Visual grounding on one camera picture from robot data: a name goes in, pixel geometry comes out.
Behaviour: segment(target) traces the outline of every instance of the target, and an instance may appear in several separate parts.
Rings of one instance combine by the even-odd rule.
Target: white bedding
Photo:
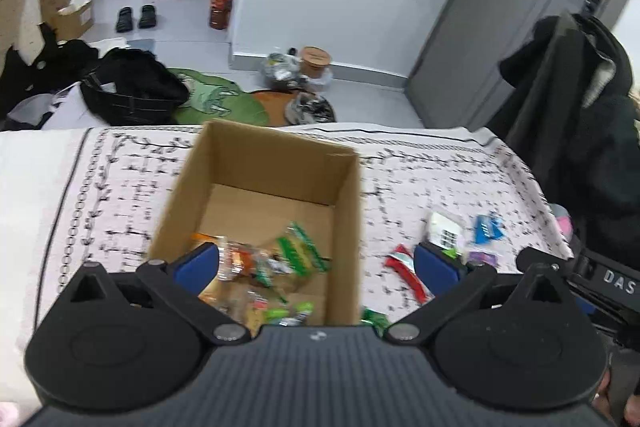
[[[285,130],[348,144],[360,153],[361,300],[391,320],[417,303],[382,262],[396,244],[411,248],[420,240],[430,206],[443,205],[463,216],[496,210],[507,231],[508,253],[501,259],[501,271],[513,272],[513,253],[529,245],[559,257],[570,255],[530,172],[487,130],[471,134],[464,129],[401,130],[368,124]],[[0,133],[0,401],[18,401],[28,408],[37,404],[22,370],[22,349],[34,320],[44,316],[83,259],[89,256],[111,270],[133,270],[141,262],[140,252],[196,132],[167,127]],[[97,188],[94,174],[114,154],[118,160],[110,164],[108,176],[113,190],[100,202],[106,190]],[[88,244],[78,243],[64,257],[83,184],[87,189],[81,199],[87,210],[77,216],[76,225],[87,223],[89,210],[101,215],[92,220],[91,229],[78,234],[87,234]]]

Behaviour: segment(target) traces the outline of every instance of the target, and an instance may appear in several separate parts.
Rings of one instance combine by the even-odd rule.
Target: black slipper
[[[152,4],[145,4],[140,10],[138,28],[153,28],[154,26],[156,26],[156,7]]]
[[[120,8],[118,12],[118,21],[116,22],[116,31],[118,33],[130,32],[133,29],[133,10],[131,6]]]

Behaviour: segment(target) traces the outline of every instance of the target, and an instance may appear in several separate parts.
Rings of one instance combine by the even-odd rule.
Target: gray door
[[[626,0],[606,0],[598,16],[609,26]],[[535,21],[584,0],[450,0],[425,45],[407,96],[427,127],[484,125],[509,96],[497,63],[529,37]]]

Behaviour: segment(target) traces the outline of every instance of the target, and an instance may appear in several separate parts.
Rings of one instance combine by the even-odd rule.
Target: shoe
[[[284,108],[284,118],[291,125],[335,122],[334,108],[324,96],[300,91]]]
[[[153,28],[156,26],[156,7],[152,4],[145,4],[140,10],[138,28]]]
[[[116,22],[116,31],[118,33],[130,32],[133,29],[133,10],[131,6],[120,8],[118,12],[118,21]]]

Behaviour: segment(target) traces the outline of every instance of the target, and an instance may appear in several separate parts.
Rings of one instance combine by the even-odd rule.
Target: logo
[[[321,342],[325,340],[326,333],[324,333],[324,331],[316,331],[316,333],[311,333],[311,335],[309,335],[309,338],[312,341]]]
[[[617,275],[611,270],[607,270],[604,274],[604,282],[612,284],[619,290],[627,292],[629,295],[633,295],[636,292],[636,281],[625,281],[622,275]]]

